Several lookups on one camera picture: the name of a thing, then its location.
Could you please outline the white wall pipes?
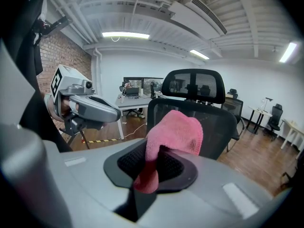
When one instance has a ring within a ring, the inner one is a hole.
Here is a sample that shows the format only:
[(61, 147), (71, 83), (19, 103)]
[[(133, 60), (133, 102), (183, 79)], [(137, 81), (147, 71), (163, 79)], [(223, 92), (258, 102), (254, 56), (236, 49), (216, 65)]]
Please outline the white wall pipes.
[(97, 94), (102, 96), (102, 74), (101, 74), (101, 62), (102, 62), (102, 54), (95, 47), (93, 50), (93, 55), (95, 56), (95, 80), (96, 80), (96, 88)]

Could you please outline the black swivel office chair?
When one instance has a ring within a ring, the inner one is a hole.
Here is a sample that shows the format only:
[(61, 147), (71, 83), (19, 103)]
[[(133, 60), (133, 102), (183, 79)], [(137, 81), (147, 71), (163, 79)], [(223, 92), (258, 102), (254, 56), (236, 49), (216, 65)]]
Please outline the black swivel office chair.
[(274, 141), (277, 137), (277, 134), (275, 134), (275, 131), (280, 131), (280, 120), (281, 116), (283, 114), (283, 107), (280, 104), (276, 104), (272, 107), (272, 116), (269, 118), (267, 122), (267, 127), (263, 130), (263, 135), (269, 135), (271, 137), (271, 141)]

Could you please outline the round wooden table black base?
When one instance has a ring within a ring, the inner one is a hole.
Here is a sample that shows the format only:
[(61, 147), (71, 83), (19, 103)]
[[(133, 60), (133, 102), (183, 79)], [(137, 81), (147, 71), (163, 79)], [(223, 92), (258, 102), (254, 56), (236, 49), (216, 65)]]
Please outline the round wooden table black base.
[[(264, 116), (272, 117), (272, 114), (266, 112), (265, 110), (259, 110), (257, 108), (253, 108), (251, 106), (249, 106), (249, 109), (252, 110), (252, 113), (251, 113), (250, 119), (248, 120), (248, 123), (246, 125), (246, 129), (250, 133), (257, 135), (258, 134), (258, 129), (259, 129), (261, 123), (262, 123), (262, 120), (263, 120)], [(258, 118), (257, 118), (257, 121), (256, 121), (254, 127), (250, 127), (250, 124), (252, 123), (252, 118), (253, 118), (255, 113), (259, 114)]]

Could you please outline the pale blue table white legs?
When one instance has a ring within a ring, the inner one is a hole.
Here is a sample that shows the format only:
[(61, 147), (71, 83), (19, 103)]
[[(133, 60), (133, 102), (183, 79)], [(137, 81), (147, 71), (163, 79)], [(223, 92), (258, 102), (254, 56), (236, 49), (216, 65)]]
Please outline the pale blue table white legs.
[[(120, 113), (121, 113), (121, 117), (122, 117), (123, 116), (123, 111), (125, 111), (125, 110), (131, 110), (131, 109), (135, 109), (135, 108), (147, 108), (148, 104), (150, 103), (151, 100), (152, 99), (149, 98), (149, 97), (147, 97), (147, 98), (139, 97), (139, 98), (135, 99), (135, 98), (129, 98), (129, 97), (123, 98), (122, 96), (121, 97), (119, 96), (117, 98), (115, 104), (118, 106), (118, 108), (120, 110)], [(123, 129), (122, 129), (123, 124), (122, 124), (122, 121), (121, 121), (121, 117), (117, 121), (121, 140), (124, 140), (125, 137), (128, 137), (129, 135), (133, 135), (142, 126), (146, 125), (146, 123), (142, 124), (133, 133), (130, 133), (130, 134), (124, 136)]]

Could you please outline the long ceiling light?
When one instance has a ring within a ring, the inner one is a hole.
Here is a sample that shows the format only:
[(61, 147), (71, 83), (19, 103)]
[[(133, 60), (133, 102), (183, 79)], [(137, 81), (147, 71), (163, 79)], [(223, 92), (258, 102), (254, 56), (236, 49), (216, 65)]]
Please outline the long ceiling light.
[(209, 60), (208, 56), (206, 56), (206, 55), (204, 55), (204, 54), (202, 54), (202, 53), (200, 53), (200, 52), (198, 52), (198, 51), (196, 51), (194, 49), (191, 50), (190, 53), (195, 54), (196, 56), (198, 56), (200, 58), (203, 58), (204, 60)]
[(297, 48), (297, 44), (294, 42), (290, 42), (288, 47), (286, 48), (284, 54), (280, 58), (279, 62), (285, 63), (290, 58), (290, 56), (293, 54), (293, 52), (296, 48)]
[(135, 33), (135, 32), (123, 32), (123, 31), (113, 31), (113, 32), (102, 32), (104, 38), (107, 37), (130, 37), (130, 38), (142, 38), (148, 39), (149, 34)]

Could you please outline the white ceiling air conditioner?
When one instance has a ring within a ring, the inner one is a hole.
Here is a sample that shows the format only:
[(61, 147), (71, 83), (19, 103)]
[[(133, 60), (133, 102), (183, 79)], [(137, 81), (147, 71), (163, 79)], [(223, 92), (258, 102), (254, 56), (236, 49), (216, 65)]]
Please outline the white ceiling air conditioner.
[(188, 27), (205, 39), (227, 34), (227, 29), (213, 11), (201, 0), (174, 1), (168, 8), (171, 19)]

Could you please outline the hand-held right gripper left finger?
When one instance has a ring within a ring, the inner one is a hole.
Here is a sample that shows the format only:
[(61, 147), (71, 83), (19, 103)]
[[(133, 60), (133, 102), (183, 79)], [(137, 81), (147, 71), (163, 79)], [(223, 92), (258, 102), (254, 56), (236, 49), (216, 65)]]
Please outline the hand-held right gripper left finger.
[(142, 139), (92, 150), (60, 153), (53, 142), (45, 141), (47, 170), (52, 193), (59, 195), (49, 222), (55, 228), (147, 228), (141, 217), (130, 221), (116, 209), (130, 202), (130, 191), (115, 186), (104, 172), (111, 155), (136, 147)]

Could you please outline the dark interior window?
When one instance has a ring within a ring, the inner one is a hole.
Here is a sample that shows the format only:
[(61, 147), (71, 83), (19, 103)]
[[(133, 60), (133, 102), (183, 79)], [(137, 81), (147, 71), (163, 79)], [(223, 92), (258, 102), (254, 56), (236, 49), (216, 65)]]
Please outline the dark interior window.
[(160, 92), (164, 79), (158, 77), (124, 77), (122, 86), (126, 84), (130, 87), (140, 88), (140, 94), (151, 96), (151, 84), (155, 92)]

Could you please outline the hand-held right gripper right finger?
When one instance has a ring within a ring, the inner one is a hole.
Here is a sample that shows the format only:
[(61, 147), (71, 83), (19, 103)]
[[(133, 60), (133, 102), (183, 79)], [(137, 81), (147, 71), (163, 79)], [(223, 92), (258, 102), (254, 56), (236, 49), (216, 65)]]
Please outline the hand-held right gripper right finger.
[(174, 150), (192, 162), (198, 177), (187, 189), (159, 194), (137, 221), (145, 228), (225, 228), (243, 220), (224, 186), (236, 185), (260, 209), (273, 196), (238, 171), (212, 159)]

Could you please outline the person's left hand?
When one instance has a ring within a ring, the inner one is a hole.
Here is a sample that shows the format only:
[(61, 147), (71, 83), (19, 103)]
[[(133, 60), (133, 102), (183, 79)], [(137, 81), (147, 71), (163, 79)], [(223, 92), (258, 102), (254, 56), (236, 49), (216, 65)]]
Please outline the person's left hand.
[(61, 100), (61, 115), (62, 116), (68, 114), (71, 110), (78, 111), (78, 108), (79, 108), (79, 104), (75, 103), (73, 101), (72, 101), (72, 103), (70, 103), (69, 98), (64, 98)]

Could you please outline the black desk lamp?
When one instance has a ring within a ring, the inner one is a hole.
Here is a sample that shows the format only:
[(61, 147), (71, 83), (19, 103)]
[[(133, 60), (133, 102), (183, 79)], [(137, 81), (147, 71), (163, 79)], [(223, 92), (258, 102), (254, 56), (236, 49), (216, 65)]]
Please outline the black desk lamp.
[(264, 110), (266, 109), (267, 103), (268, 103), (268, 102), (271, 102), (271, 101), (273, 101), (272, 98), (269, 98), (269, 97), (263, 98), (263, 99), (262, 99), (262, 106), (260, 107), (260, 109), (264, 111)]

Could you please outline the black visitor chair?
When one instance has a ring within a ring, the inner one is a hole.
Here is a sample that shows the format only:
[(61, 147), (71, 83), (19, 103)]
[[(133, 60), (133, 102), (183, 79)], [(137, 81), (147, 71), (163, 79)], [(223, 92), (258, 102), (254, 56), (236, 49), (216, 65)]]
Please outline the black visitor chair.
[(237, 125), (242, 123), (242, 130), (239, 133), (239, 138), (241, 137), (244, 129), (245, 129), (245, 122), (241, 117), (242, 109), (243, 109), (243, 101), (239, 99), (235, 99), (233, 97), (226, 97), (225, 102), (221, 105), (221, 109), (224, 109), (231, 114), (233, 114), (237, 120)]

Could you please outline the pink cloth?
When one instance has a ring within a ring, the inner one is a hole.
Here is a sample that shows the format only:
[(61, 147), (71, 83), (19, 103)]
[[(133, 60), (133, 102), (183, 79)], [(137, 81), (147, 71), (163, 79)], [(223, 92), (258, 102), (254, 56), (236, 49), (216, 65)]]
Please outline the pink cloth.
[(187, 117), (180, 111), (169, 111), (162, 120), (147, 133), (145, 165), (134, 181), (134, 188), (150, 194), (159, 186), (156, 170), (161, 146), (198, 155), (203, 141), (203, 128), (194, 117)]

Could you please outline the white desk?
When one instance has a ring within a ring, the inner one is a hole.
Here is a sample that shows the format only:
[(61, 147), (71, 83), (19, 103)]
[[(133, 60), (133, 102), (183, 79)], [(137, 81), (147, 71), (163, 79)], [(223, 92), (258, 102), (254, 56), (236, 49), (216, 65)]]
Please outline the white desk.
[(300, 138), (302, 140), (300, 146), (298, 147), (299, 153), (296, 156), (296, 160), (299, 159), (300, 155), (304, 151), (304, 130), (297, 126), (297, 124), (294, 121), (289, 121), (287, 119), (283, 119), (284, 124), (286, 124), (289, 127), (289, 132), (281, 145), (281, 149), (284, 149), (285, 145), (288, 142), (288, 138), (291, 137), (292, 134), (295, 134), (294, 139), (291, 141), (291, 146), (294, 145), (297, 142), (297, 139)]

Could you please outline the yellow black striped floor strip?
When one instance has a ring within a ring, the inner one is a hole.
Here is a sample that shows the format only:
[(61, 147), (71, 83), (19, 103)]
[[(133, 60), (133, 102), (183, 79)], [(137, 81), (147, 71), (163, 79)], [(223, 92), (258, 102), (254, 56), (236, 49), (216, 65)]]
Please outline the yellow black striped floor strip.
[(82, 143), (105, 143), (105, 142), (115, 142), (118, 139), (106, 139), (106, 140), (93, 140), (93, 141), (86, 141), (82, 139)]

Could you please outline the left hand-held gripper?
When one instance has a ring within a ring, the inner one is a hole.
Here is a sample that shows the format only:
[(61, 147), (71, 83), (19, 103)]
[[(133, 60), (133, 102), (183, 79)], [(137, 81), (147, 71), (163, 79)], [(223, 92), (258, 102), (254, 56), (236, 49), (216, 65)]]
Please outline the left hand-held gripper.
[[(116, 122), (121, 117), (120, 110), (97, 97), (92, 81), (75, 68), (59, 64), (51, 81), (50, 90), (54, 114), (64, 121), (65, 127), (59, 130), (70, 136), (81, 133), (84, 128), (100, 130), (103, 123)], [(61, 100), (64, 98), (69, 98), (70, 103), (72, 101), (78, 103), (78, 111), (71, 110), (62, 116)]]

